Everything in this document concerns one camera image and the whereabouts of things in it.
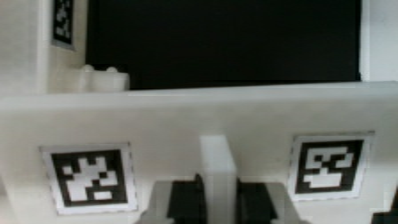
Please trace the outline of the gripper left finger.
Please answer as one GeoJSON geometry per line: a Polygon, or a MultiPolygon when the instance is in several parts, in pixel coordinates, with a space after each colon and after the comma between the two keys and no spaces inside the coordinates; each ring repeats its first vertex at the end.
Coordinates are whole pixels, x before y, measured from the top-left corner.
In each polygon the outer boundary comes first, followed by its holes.
{"type": "Polygon", "coordinates": [[[137,224],[204,224],[204,183],[192,180],[158,181],[149,206],[137,224]]]}

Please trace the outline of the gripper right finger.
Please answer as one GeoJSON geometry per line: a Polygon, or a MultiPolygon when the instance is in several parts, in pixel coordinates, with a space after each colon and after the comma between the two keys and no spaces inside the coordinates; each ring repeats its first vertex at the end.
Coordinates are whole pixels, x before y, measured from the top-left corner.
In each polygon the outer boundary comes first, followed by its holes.
{"type": "Polygon", "coordinates": [[[311,224],[283,183],[238,181],[236,185],[236,224],[311,224]]]}

